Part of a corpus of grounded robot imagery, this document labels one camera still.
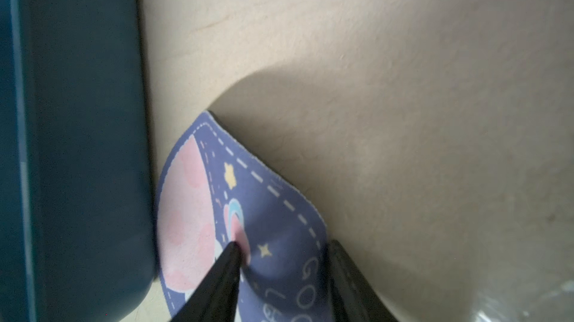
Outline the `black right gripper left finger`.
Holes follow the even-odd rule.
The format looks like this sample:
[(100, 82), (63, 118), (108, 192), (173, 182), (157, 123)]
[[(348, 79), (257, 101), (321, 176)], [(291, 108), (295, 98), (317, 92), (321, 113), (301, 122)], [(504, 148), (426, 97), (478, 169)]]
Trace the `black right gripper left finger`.
[(236, 318), (242, 250), (229, 243), (172, 322), (232, 322)]

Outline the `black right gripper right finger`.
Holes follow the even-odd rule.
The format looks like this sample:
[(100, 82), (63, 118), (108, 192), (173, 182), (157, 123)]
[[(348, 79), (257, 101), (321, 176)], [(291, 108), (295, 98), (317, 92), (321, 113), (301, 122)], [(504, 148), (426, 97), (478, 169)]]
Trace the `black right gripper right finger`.
[(337, 240), (327, 247), (328, 285), (336, 322), (397, 322)]

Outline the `purple space bunny coaster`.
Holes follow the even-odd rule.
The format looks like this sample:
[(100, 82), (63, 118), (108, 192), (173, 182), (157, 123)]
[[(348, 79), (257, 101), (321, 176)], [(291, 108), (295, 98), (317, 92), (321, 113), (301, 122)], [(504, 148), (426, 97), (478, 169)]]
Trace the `purple space bunny coaster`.
[(159, 278), (176, 315), (225, 247), (244, 263), (237, 321), (330, 321), (327, 226), (312, 203), (203, 112), (158, 182)]

